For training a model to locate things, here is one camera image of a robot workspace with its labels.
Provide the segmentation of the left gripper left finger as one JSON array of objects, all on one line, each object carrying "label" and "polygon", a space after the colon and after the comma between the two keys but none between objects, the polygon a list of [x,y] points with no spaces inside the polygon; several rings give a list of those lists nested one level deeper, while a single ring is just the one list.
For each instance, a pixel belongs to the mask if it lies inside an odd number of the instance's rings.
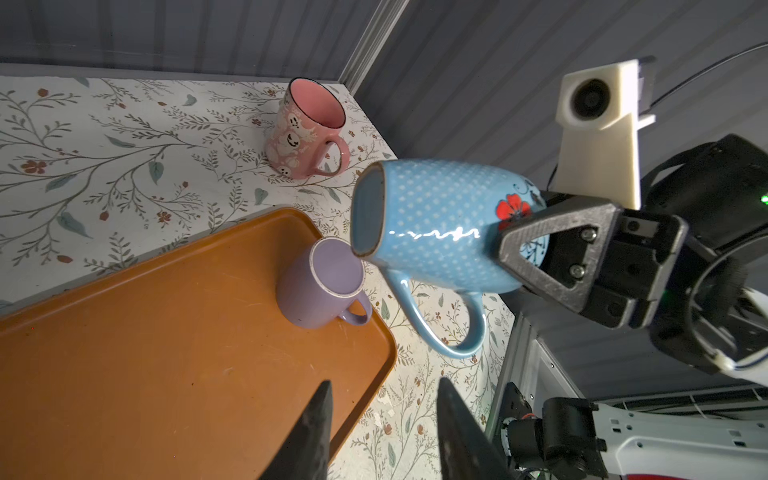
[{"label": "left gripper left finger", "polygon": [[258,479],[326,479],[332,415],[332,384],[324,380]]}]

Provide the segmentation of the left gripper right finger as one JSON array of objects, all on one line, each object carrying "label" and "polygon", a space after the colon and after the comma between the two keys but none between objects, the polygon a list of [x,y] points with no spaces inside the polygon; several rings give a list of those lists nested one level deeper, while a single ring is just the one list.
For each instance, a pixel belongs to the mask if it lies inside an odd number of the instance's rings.
[{"label": "left gripper right finger", "polygon": [[452,382],[443,377],[436,401],[443,479],[513,479]]}]

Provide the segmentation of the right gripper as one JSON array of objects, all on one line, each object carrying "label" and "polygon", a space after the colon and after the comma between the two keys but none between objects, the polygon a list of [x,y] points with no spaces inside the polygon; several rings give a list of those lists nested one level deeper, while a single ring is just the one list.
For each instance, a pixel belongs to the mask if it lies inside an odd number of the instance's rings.
[{"label": "right gripper", "polygon": [[[667,213],[546,192],[547,208],[498,235],[496,261],[537,295],[610,329],[648,326],[689,234]],[[548,239],[539,265],[523,246]]]}]

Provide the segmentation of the purple mug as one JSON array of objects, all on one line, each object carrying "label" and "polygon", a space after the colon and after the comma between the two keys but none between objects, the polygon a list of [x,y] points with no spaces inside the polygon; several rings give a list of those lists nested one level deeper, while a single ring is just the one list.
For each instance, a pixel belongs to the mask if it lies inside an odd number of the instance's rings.
[{"label": "purple mug", "polygon": [[362,326],[373,317],[364,280],[364,267],[351,246],[339,238],[324,237],[280,275],[277,304],[289,322],[302,328],[321,328],[337,318]]}]

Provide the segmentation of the blue dotted mug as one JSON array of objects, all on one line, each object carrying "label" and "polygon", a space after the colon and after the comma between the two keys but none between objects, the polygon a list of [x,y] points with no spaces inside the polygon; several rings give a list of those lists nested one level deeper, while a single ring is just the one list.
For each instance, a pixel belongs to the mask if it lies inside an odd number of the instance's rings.
[{"label": "blue dotted mug", "polygon": [[[369,165],[358,177],[350,212],[354,254],[376,266],[421,338],[436,352],[467,359],[483,346],[486,293],[518,289],[495,260],[499,234],[544,210],[527,178],[497,167],[449,160],[400,159]],[[456,292],[469,314],[467,336],[448,346],[430,328],[412,281]]]}]

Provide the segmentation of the pink ghost pattern mug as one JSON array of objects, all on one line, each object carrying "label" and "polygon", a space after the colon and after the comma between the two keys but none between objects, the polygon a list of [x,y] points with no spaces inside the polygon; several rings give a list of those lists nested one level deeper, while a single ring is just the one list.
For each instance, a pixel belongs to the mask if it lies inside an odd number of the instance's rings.
[{"label": "pink ghost pattern mug", "polygon": [[[308,78],[292,79],[265,144],[270,167],[293,180],[343,173],[350,162],[349,146],[340,136],[346,120],[342,103],[327,87]],[[325,171],[321,163],[331,147],[339,150],[339,167]]]}]

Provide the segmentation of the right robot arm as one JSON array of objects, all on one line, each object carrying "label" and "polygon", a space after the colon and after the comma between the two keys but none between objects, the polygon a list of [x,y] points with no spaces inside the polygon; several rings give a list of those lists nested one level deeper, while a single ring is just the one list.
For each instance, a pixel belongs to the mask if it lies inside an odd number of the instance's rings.
[{"label": "right robot arm", "polygon": [[[767,255],[767,154],[730,134],[641,181],[643,205],[553,194],[502,230],[498,263],[524,286],[706,373],[767,382],[767,294],[747,284]],[[496,448],[513,479],[763,479],[767,425],[505,393]]]}]

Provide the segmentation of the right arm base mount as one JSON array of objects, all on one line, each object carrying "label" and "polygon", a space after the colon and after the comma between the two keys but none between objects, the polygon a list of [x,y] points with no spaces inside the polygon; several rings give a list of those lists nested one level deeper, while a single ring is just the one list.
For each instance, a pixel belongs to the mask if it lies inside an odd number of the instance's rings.
[{"label": "right arm base mount", "polygon": [[509,470],[542,466],[538,437],[540,419],[513,382],[498,391],[498,405],[491,411],[487,436]]}]

